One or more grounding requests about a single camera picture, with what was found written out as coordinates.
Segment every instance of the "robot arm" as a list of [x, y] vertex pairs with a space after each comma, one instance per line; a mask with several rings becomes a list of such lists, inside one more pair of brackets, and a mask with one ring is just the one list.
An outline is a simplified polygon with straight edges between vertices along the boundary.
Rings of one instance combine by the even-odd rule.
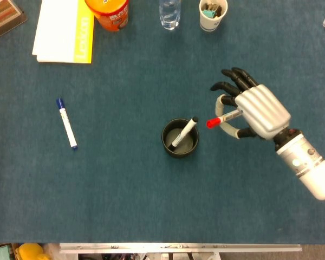
[[227, 122], [220, 127], [239, 139], [259, 135], [275, 143], [277, 154], [295, 172], [309, 191], [319, 200], [325, 200], [325, 160], [307, 141], [300, 130], [289, 129], [290, 114], [274, 94], [258, 84], [246, 71], [239, 68], [222, 70], [237, 88], [227, 82], [218, 82], [212, 91], [222, 89], [230, 96], [221, 95], [216, 102], [216, 116], [223, 115], [224, 105], [236, 107], [250, 127], [237, 129]]

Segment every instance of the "black cup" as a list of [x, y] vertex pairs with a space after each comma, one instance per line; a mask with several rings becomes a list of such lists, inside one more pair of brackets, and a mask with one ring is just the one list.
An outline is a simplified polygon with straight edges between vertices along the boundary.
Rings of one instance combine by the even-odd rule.
[[190, 132], [183, 138], [174, 151], [168, 149], [172, 141], [188, 124], [188, 122], [188, 120], [183, 118], [173, 119], [165, 126], [164, 130], [162, 130], [162, 144], [164, 144], [164, 148], [169, 155], [176, 158], [183, 158], [191, 154], [196, 149], [199, 142], [199, 132], [197, 131], [196, 127], [193, 127], [190, 130]]

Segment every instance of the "book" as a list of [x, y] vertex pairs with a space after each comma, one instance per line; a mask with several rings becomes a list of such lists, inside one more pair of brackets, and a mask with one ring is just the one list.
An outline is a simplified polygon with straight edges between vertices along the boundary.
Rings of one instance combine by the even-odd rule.
[[38, 62], [91, 63], [93, 31], [84, 0], [42, 0], [32, 54]]

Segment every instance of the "paper cup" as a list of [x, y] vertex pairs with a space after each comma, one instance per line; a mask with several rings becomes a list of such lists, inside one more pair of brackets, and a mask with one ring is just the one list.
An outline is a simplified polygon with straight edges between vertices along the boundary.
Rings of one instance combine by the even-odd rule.
[[[201, 7], [206, 3], [217, 3], [222, 7], [220, 17], [208, 18], [202, 13]], [[205, 31], [214, 31], [228, 11], [228, 2], [226, 0], [201, 0], [199, 4], [200, 26]]]

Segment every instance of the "blue-capped marker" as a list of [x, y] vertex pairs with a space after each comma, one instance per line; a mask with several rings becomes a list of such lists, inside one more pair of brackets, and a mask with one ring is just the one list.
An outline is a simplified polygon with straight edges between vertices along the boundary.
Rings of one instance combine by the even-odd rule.
[[66, 130], [67, 137], [69, 138], [71, 148], [73, 150], [77, 150], [76, 139], [75, 139], [74, 133], [72, 132], [69, 118], [67, 117], [67, 114], [66, 114], [66, 109], [65, 109], [65, 106], [64, 106], [64, 102], [63, 102], [62, 99], [57, 99], [56, 103], [58, 105], [60, 115], [61, 115], [61, 119], [63, 120], [64, 127], [65, 127], [65, 130]]

